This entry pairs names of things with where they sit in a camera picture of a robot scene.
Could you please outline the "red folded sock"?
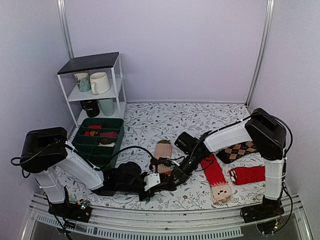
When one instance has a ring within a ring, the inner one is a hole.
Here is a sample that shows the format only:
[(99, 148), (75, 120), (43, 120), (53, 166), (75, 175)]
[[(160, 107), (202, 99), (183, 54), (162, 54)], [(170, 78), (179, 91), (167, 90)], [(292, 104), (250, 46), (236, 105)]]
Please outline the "red folded sock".
[(253, 166), (253, 167), (236, 167), (228, 171), (231, 181), (235, 185), (246, 185), (251, 183), (257, 183), (264, 181), (265, 167)]

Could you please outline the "striped beige knit sock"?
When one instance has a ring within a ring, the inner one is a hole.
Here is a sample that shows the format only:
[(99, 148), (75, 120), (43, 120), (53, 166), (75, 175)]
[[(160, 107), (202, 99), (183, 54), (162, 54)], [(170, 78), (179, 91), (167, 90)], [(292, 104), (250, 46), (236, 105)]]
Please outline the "striped beige knit sock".
[[(163, 139), (157, 142), (154, 149), (154, 157), (159, 160), (160, 158), (172, 157), (172, 144), (169, 140)], [(157, 167), (159, 174), (171, 175), (171, 167), (160, 163)]]

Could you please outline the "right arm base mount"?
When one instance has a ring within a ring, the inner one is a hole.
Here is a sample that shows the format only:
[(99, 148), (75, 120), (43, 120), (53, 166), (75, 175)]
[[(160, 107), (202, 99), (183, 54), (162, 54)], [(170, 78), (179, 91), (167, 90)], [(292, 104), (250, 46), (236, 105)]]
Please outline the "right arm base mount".
[(281, 199), (270, 200), (262, 198), (262, 203), (246, 206), (240, 210), (240, 216), (245, 223), (258, 222), (256, 225), (258, 231), (263, 235), (273, 235), (284, 223), (284, 209)]

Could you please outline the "red socks in bin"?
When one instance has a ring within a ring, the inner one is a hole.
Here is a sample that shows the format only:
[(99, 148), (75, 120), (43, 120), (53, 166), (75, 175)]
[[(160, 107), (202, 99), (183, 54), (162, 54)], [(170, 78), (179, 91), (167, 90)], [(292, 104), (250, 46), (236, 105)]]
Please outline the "red socks in bin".
[(117, 138), (119, 133), (104, 129), (101, 125), (89, 125), (88, 130), (85, 130), (83, 135), (86, 137)]

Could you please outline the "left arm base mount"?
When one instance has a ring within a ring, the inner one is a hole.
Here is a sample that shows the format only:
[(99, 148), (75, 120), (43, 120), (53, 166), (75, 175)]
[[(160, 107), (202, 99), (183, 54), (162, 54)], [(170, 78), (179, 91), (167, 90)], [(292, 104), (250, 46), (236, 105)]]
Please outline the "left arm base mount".
[(48, 212), (52, 215), (70, 219), (78, 222), (88, 223), (91, 217), (92, 208), (89, 206), (89, 202), (81, 199), (77, 203), (69, 201), (69, 194), (66, 187), (64, 187), (65, 199), (62, 203), (51, 203), (49, 204)]

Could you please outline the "pale green cup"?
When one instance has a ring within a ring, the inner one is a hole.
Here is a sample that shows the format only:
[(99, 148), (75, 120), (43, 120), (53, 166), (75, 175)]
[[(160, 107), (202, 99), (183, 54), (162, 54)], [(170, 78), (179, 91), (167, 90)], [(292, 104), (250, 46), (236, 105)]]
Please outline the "pale green cup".
[(100, 104), (100, 107), (104, 116), (109, 117), (114, 114), (115, 109), (114, 109), (114, 102), (112, 98), (100, 99), (98, 102)]

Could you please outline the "red beige character sock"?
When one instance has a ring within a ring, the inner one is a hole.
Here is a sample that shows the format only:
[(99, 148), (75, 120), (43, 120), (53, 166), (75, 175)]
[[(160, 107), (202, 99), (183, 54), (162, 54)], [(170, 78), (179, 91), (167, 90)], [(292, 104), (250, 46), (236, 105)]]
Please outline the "red beige character sock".
[(213, 203), (215, 205), (224, 204), (231, 200), (232, 190), (225, 180), (224, 173), (215, 156), (210, 154), (200, 164), (210, 185)]

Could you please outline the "black mug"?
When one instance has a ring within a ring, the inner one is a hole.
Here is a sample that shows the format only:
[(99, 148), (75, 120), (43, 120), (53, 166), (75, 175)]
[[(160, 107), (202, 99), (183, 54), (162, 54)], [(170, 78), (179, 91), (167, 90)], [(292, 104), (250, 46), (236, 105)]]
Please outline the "black mug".
[(98, 105), (98, 101), (95, 99), (91, 100), (82, 100), (80, 102), (81, 107), (86, 112), (86, 115), (89, 118), (97, 117), (100, 114), (100, 109)]

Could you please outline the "cream ceramic mug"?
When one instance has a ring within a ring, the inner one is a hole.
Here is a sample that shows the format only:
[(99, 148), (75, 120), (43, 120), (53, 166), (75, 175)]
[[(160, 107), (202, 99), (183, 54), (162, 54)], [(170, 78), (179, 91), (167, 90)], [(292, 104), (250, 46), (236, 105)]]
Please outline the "cream ceramic mug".
[(110, 83), (106, 72), (95, 72), (89, 77), (91, 91), (94, 95), (102, 94), (110, 89)]

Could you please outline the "teal patterned mug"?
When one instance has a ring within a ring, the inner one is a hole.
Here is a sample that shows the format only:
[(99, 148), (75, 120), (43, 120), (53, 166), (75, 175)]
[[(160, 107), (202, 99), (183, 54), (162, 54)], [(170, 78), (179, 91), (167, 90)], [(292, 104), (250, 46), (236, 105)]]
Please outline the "teal patterned mug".
[(76, 86), (81, 93), (91, 90), (90, 76), (88, 71), (76, 72), (73, 74)]

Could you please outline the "floral patterned table mat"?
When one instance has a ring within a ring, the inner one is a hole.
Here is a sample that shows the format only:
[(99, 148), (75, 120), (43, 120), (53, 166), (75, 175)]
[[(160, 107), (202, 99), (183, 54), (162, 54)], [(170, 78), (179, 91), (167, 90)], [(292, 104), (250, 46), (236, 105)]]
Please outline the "floral patterned table mat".
[[(146, 172), (149, 169), (149, 154), (154, 152), (160, 140), (174, 142), (187, 132), (199, 138), (203, 133), (227, 126), (249, 114), (242, 104), (213, 103), (129, 103), (124, 118), (122, 153), (117, 164), (128, 161), (137, 163)], [(225, 180), (232, 191), (232, 198), (226, 203), (213, 203), (211, 188), (204, 172), (198, 169), (175, 191), (160, 191), (146, 201), (140, 201), (135, 193), (117, 192), (114, 196), (98, 196), (92, 193), (80, 180), (63, 169), (56, 174), (68, 190), (69, 199), (75, 202), (88, 200), (92, 205), (117, 209), (148, 211), (191, 211), (228, 208), (258, 204), (263, 200), (263, 181), (246, 185), (234, 185), (229, 170), (236, 167), (263, 165), (258, 153), (253, 153), (231, 164), (221, 163)]]

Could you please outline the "white metal shelf unit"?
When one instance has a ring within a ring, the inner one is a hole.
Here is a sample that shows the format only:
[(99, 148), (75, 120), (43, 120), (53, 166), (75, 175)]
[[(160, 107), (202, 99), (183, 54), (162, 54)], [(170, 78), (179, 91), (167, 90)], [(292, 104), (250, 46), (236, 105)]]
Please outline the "white metal shelf unit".
[[(76, 79), (75, 87), (69, 94), (61, 79), (66, 74), (73, 74)], [(72, 58), (57, 72), (57, 78), (76, 128), (88, 116), (82, 110), (76, 117), (70, 105), (72, 102), (111, 99), (114, 113), (110, 117), (125, 117), (127, 99), (119, 52)]]

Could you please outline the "brown argyle sock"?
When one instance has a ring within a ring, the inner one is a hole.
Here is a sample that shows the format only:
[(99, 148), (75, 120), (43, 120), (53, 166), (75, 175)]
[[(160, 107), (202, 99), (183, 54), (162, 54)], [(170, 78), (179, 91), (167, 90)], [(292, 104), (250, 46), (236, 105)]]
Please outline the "brown argyle sock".
[(257, 152), (258, 149), (256, 145), (251, 141), (247, 141), (221, 149), (216, 154), (216, 157), (219, 158), (224, 164), (230, 164), (246, 155)]

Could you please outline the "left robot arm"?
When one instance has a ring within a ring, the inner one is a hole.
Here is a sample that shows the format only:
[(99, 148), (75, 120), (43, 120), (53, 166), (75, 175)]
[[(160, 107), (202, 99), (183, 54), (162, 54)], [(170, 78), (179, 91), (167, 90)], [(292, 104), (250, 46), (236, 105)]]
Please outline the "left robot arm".
[(67, 131), (63, 127), (29, 131), (18, 165), (34, 175), (63, 217), (70, 217), (75, 210), (74, 205), (66, 200), (68, 192), (59, 182), (55, 166), (72, 174), (98, 196), (113, 196), (116, 192), (138, 193), (140, 201), (144, 201), (158, 191), (176, 190), (175, 183), (166, 174), (141, 172), (139, 165), (132, 161), (110, 169), (94, 165), (67, 140)]

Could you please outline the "green divided organizer bin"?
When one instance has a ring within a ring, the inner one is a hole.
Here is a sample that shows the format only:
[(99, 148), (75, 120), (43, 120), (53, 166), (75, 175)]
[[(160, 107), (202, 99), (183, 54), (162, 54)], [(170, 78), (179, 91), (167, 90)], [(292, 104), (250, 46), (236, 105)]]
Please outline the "green divided organizer bin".
[(85, 118), (76, 132), (72, 145), (93, 165), (108, 170), (117, 162), (124, 137), (122, 118)]

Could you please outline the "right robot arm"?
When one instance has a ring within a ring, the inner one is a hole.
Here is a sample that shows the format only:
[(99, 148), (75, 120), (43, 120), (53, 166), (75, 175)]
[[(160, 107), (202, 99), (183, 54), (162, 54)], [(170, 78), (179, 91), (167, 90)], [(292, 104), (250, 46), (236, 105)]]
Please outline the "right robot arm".
[(256, 108), (252, 114), (220, 129), (208, 131), (200, 138), (182, 132), (174, 142), (186, 158), (173, 168), (171, 181), (182, 184), (197, 168), (200, 162), (221, 149), (252, 142), (255, 144), (265, 165), (265, 191), (267, 199), (259, 206), (262, 218), (269, 218), (278, 210), (277, 199), (281, 197), (284, 178), (284, 163), (292, 144), (293, 134), (280, 118)]

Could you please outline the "aluminium front rail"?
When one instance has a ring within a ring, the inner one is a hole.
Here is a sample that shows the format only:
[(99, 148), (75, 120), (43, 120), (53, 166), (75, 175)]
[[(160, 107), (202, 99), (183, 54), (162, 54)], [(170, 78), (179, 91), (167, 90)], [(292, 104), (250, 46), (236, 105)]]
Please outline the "aluminium front rail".
[(284, 214), (245, 222), (243, 207), (260, 204), (263, 191), (254, 186), (235, 188), (231, 200), (214, 204), (206, 188), (184, 187), (157, 193), (140, 202), (138, 196), (118, 193), (99, 197), (71, 190), (71, 200), (88, 200), (92, 207), (87, 223), (72, 222), (73, 240), (314, 240), (301, 198), (284, 196)]

